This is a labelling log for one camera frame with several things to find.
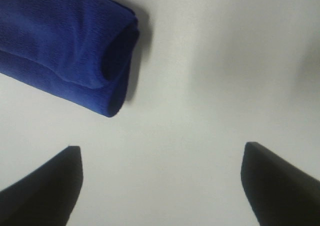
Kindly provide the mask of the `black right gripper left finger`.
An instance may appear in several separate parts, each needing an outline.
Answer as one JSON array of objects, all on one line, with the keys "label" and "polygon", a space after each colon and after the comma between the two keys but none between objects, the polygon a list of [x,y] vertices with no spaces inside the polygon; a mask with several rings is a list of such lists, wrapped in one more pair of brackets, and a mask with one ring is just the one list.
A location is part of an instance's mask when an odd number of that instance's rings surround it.
[{"label": "black right gripper left finger", "polygon": [[68,146],[0,192],[2,226],[65,226],[83,184],[79,146]]}]

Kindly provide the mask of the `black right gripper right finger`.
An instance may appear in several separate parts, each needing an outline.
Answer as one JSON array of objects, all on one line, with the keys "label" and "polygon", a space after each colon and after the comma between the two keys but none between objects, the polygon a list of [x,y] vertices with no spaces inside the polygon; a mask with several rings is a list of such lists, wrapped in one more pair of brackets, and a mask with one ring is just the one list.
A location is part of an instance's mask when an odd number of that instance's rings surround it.
[{"label": "black right gripper right finger", "polygon": [[320,224],[320,182],[265,146],[246,143],[240,177],[261,226]]}]

